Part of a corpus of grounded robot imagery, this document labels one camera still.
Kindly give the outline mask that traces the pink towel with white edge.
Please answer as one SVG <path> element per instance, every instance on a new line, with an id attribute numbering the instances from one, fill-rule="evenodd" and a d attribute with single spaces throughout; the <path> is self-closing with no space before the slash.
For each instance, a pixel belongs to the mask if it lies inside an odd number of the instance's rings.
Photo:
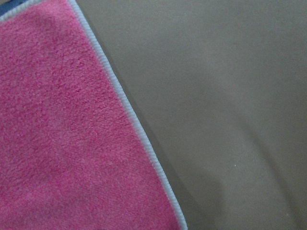
<path id="1" fill-rule="evenodd" d="M 0 227 L 187 229 L 74 0 L 28 0 L 0 18 Z"/>

